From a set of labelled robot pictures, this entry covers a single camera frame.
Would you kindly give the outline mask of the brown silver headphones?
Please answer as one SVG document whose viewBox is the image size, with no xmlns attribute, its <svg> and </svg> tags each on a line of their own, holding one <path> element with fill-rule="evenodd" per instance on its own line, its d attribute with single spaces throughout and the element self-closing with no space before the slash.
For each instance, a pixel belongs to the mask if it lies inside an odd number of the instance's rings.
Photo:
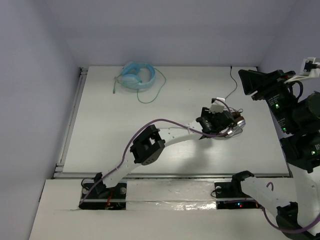
<svg viewBox="0 0 320 240">
<path fill-rule="evenodd" d="M 238 135 L 240 133 L 242 133 L 243 128 L 246 125 L 246 121 L 244 119 L 243 116 L 241 116 L 240 113 L 231 113 L 233 118 L 234 118 L 234 122 L 235 125 L 231 126 L 229 128 L 226 128 L 225 130 L 221 131 L 220 133 L 204 133 L 204 138 L 231 138 L 235 135 Z"/>
</svg>

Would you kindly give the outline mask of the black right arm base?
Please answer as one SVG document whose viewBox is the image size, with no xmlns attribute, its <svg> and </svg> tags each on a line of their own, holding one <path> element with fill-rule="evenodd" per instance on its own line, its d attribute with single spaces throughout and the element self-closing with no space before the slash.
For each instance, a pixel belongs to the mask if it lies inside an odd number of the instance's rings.
<svg viewBox="0 0 320 240">
<path fill-rule="evenodd" d="M 216 200 L 218 210 L 261 209 L 253 198 L 237 191 L 231 182 L 215 182 L 210 196 Z"/>
</svg>

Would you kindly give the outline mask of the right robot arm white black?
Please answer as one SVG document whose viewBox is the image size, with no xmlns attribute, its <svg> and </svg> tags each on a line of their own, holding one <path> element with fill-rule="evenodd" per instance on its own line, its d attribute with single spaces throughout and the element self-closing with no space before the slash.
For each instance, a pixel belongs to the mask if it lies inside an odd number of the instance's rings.
<svg viewBox="0 0 320 240">
<path fill-rule="evenodd" d="M 280 140 L 293 176 L 296 201 L 276 195 L 251 172 L 232 176 L 230 189 L 238 197 L 248 196 L 276 220 L 274 228 L 291 240 L 320 237 L 320 94 L 295 95 L 293 86 L 302 79 L 293 71 L 238 72 L 243 90 L 255 101 L 266 101 L 286 137 Z"/>
</svg>

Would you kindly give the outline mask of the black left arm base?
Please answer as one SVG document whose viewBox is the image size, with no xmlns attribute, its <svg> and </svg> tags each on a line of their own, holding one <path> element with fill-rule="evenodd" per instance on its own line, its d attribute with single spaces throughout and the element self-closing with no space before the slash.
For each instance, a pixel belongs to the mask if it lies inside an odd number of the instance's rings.
<svg viewBox="0 0 320 240">
<path fill-rule="evenodd" d="M 115 187 L 98 194 L 94 189 L 79 204 L 81 210 L 126 210 L 127 183 L 120 182 Z"/>
</svg>

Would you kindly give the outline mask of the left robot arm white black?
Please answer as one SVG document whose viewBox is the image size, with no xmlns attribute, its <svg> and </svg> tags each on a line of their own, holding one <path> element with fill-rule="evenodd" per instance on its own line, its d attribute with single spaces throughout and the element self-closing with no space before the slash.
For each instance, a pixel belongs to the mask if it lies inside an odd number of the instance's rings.
<svg viewBox="0 0 320 240">
<path fill-rule="evenodd" d="M 132 137 L 116 167 L 107 173 L 96 174 L 89 192 L 99 198 L 108 197 L 111 188 L 122 178 L 137 167 L 154 163 L 166 147 L 188 140 L 229 138 L 239 133 L 245 124 L 245 119 L 237 111 L 211 112 L 206 107 L 200 117 L 186 124 L 167 119 L 153 120 Z"/>
</svg>

